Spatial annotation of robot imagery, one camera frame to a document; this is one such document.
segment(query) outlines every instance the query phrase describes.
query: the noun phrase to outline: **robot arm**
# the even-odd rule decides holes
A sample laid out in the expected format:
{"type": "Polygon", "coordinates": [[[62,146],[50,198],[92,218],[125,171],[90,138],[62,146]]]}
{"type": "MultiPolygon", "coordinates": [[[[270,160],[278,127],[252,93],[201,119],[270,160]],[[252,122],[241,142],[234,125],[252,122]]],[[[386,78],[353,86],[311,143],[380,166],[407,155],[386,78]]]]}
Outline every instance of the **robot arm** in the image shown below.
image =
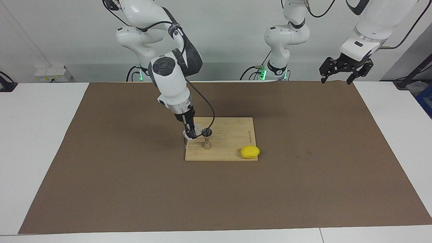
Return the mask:
{"type": "Polygon", "coordinates": [[[287,25],[273,26],[265,32],[265,42],[271,47],[270,59],[267,63],[270,75],[277,79],[283,78],[289,60],[288,45],[305,43],[310,36],[306,25],[307,9],[303,0],[286,0],[283,15],[287,25]]]}
{"type": "Polygon", "coordinates": [[[197,138],[200,131],[195,129],[195,110],[185,77],[200,71],[203,64],[200,54],[166,8],[151,0],[106,1],[121,9],[131,25],[117,30],[117,40],[137,55],[141,69],[148,71],[161,93],[159,103],[184,123],[186,137],[197,138]],[[159,30],[168,32],[178,48],[156,57],[155,50],[148,44],[163,39],[164,32],[159,30]]]}
{"type": "Polygon", "coordinates": [[[339,72],[352,72],[347,79],[365,77],[373,67],[371,55],[390,37],[393,29],[412,10],[417,0],[360,0],[356,7],[348,7],[360,20],[340,48],[338,59],[327,58],[320,67],[321,81],[339,72]]]}

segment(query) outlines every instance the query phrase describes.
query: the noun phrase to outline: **brown mat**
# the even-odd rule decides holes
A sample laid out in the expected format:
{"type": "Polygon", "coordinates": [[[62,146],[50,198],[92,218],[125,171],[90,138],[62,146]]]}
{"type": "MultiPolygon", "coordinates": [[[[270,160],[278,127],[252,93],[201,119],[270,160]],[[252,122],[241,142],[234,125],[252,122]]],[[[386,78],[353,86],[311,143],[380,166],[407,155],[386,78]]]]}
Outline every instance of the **brown mat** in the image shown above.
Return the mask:
{"type": "Polygon", "coordinates": [[[258,162],[185,162],[152,84],[92,83],[19,233],[432,224],[353,85],[196,86],[253,117],[258,162]]]}

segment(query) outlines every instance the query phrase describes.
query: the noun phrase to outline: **bamboo cutting board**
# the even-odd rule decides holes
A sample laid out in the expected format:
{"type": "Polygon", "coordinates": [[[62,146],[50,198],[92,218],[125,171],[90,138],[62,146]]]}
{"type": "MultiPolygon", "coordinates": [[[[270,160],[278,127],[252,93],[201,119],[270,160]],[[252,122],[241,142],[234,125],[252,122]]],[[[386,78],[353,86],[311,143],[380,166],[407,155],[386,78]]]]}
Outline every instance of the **bamboo cutting board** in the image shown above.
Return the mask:
{"type": "MultiPolygon", "coordinates": [[[[194,122],[199,124],[201,129],[206,128],[211,121],[211,117],[194,118],[194,122]]],[[[258,161],[258,157],[245,159],[240,154],[242,147],[257,145],[254,121],[251,117],[216,117],[211,129],[212,147],[209,150],[203,148],[203,137],[189,140],[186,144],[186,161],[258,161]]]]}

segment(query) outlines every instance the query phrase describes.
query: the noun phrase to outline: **lemon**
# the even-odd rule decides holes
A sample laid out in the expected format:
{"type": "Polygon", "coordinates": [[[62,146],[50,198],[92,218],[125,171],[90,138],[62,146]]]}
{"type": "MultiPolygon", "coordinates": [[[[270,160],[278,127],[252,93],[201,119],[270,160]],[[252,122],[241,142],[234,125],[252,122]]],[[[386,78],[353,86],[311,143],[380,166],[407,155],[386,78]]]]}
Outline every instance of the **lemon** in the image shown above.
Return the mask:
{"type": "Polygon", "coordinates": [[[256,146],[245,146],[241,148],[240,153],[245,159],[254,159],[260,154],[260,149],[256,146]]]}

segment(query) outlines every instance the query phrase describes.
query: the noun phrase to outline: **metal jigger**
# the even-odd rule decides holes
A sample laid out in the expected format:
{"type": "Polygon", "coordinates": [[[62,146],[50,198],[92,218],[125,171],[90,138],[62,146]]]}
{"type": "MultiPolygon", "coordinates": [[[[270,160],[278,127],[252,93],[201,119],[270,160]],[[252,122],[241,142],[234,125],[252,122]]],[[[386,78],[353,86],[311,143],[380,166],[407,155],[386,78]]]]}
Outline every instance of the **metal jigger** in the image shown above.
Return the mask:
{"type": "Polygon", "coordinates": [[[212,147],[212,144],[210,143],[210,136],[213,134],[213,131],[210,128],[204,128],[201,132],[201,135],[204,137],[204,144],[203,148],[205,150],[209,150],[212,147]]]}

